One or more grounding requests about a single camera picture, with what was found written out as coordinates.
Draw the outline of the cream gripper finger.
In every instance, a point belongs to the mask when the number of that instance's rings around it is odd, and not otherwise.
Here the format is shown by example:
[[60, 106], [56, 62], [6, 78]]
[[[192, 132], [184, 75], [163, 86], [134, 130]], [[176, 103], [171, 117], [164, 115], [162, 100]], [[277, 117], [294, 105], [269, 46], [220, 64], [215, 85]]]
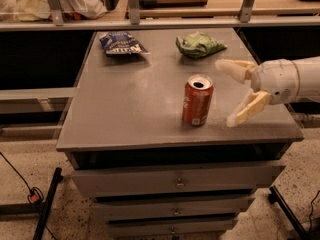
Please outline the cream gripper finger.
[[233, 80], [244, 84], [251, 79], [257, 65], [251, 61], [220, 59], [215, 62], [215, 67]]
[[271, 95], [266, 91], [250, 89], [239, 105], [227, 117], [227, 126], [236, 127], [259, 114], [270, 103]]

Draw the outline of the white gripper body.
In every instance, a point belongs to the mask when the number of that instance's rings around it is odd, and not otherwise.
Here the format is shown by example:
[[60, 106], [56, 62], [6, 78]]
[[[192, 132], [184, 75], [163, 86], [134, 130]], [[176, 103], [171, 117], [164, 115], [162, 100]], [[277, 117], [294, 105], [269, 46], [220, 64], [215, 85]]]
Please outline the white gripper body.
[[272, 105], [290, 103], [299, 90], [297, 68], [286, 59], [266, 61], [252, 73], [251, 87], [269, 93]]

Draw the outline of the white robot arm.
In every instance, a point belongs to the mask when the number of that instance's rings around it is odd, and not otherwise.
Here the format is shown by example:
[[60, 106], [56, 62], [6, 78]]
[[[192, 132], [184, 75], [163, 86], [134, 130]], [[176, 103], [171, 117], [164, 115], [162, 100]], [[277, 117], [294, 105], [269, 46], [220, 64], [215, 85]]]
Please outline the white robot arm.
[[251, 81], [242, 102], [227, 117], [235, 127], [259, 114], [267, 105], [310, 100], [320, 102], [320, 57], [278, 59], [255, 65], [250, 61], [220, 59], [215, 67], [240, 84]]

